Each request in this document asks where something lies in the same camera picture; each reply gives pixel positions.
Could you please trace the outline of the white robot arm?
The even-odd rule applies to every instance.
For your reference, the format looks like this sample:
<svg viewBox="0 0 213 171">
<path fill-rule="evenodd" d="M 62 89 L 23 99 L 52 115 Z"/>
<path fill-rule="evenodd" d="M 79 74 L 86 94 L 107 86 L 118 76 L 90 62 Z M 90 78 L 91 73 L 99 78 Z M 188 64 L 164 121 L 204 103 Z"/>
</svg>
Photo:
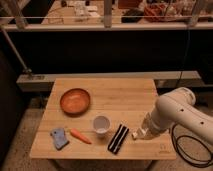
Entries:
<svg viewBox="0 0 213 171">
<path fill-rule="evenodd" d="M 160 95 L 137 130 L 137 138 L 153 139 L 175 122 L 213 145 L 213 117 L 197 110 L 195 102 L 195 94 L 186 87 Z"/>
</svg>

